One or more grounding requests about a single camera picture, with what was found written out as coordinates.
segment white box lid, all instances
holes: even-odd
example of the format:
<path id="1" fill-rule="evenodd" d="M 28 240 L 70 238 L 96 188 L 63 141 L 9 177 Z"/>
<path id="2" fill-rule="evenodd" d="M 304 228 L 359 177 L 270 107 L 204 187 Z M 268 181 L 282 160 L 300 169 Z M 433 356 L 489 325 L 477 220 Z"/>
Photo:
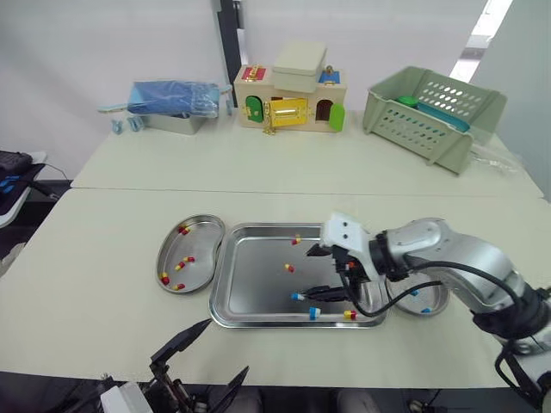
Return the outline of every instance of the white box lid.
<path id="1" fill-rule="evenodd" d="M 327 47 L 321 41 L 287 43 L 274 65 L 274 71 L 314 76 L 323 64 Z"/>

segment gray plastic basket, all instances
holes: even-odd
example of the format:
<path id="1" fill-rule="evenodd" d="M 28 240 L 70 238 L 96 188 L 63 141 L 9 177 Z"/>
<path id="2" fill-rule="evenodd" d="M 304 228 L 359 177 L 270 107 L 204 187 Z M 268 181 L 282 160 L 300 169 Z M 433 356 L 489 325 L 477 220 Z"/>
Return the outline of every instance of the gray plastic basket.
<path id="1" fill-rule="evenodd" d="M 398 103 L 401 96 L 466 121 L 462 133 L 450 124 Z M 482 89 L 419 67 L 404 70 L 369 91 L 363 115 L 365 133 L 376 133 L 460 174 L 468 165 L 473 141 L 485 145 L 492 137 L 507 98 L 495 90 Z"/>

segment stainless steel tray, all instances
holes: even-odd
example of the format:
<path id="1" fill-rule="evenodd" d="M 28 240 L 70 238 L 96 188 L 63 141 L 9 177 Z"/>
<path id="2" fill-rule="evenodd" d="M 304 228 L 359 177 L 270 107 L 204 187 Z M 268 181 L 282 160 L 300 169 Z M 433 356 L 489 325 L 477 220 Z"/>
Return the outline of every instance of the stainless steel tray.
<path id="1" fill-rule="evenodd" d="M 182 235 L 178 229 L 188 228 L 189 233 Z M 213 279 L 216 258 L 224 232 L 224 223 L 213 215 L 195 215 L 189 217 L 170 230 L 158 253 L 156 278 L 158 284 L 171 293 L 192 293 Z M 185 262 L 179 271 L 176 265 L 186 256 L 195 258 L 194 262 Z M 163 284 L 161 274 L 169 276 L 170 283 Z M 173 286 L 184 284 L 185 288 L 175 291 Z"/>
<path id="2" fill-rule="evenodd" d="M 345 320 L 343 312 L 353 310 L 349 302 L 319 303 L 291 300 L 292 293 L 310 287 L 339 287 L 329 256 L 306 256 L 319 241 L 319 224 L 242 224 L 226 236 L 216 269 L 210 311 L 225 327 L 373 327 L 386 313 L 356 321 Z M 296 234 L 302 241 L 292 245 Z M 285 264 L 294 266 L 289 273 Z M 383 284 L 365 284 L 368 311 L 387 302 Z M 309 319 L 309 307 L 321 309 L 321 316 Z"/>

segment yellow latch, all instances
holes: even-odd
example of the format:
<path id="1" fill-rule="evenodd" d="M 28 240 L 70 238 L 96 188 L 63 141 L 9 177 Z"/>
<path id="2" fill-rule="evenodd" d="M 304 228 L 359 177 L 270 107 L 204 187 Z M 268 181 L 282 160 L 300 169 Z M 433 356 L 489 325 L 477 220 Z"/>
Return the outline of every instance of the yellow latch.
<path id="1" fill-rule="evenodd" d="M 273 127 L 304 125 L 308 119 L 308 100 L 281 99 L 269 102 L 269 117 Z"/>

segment metal container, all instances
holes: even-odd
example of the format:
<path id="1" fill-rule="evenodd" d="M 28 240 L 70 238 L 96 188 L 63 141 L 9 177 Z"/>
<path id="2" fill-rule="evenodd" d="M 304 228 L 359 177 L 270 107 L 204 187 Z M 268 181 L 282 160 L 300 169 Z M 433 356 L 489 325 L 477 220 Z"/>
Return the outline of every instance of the metal container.
<path id="1" fill-rule="evenodd" d="M 388 293 L 394 298 L 408 288 L 435 280 L 437 280 L 435 277 L 424 273 L 410 275 L 408 278 L 398 282 L 387 280 Z M 415 294 L 405 296 L 396 303 L 396 306 L 402 311 L 415 316 L 432 317 L 440 314 L 446 308 L 448 302 L 449 289 L 445 286 L 434 286 L 422 288 Z"/>
<path id="2" fill-rule="evenodd" d="M 293 301 L 291 294 L 310 287 L 342 286 L 330 256 L 306 256 L 319 241 L 320 224 L 242 224 L 226 237 L 216 270 L 210 311 L 224 327 L 339 327 L 366 328 L 382 323 L 387 314 L 356 321 L 344 319 L 348 302 Z M 300 243 L 292 241 L 300 237 Z M 294 267 L 289 272 L 285 264 Z M 387 302 L 384 284 L 364 284 L 366 310 Z M 321 315 L 309 319 L 309 308 Z"/>
<path id="3" fill-rule="evenodd" d="M 187 228 L 183 235 L 179 229 Z M 213 279 L 216 258 L 226 229 L 224 223 L 213 215 L 195 215 L 176 225 L 163 242 L 157 258 L 157 282 L 166 291 L 177 294 L 192 293 L 203 288 Z M 194 262 L 185 262 L 185 267 L 176 270 L 184 257 L 193 257 Z M 170 279 L 163 284 L 162 274 Z M 173 287 L 184 284 L 185 288 Z"/>

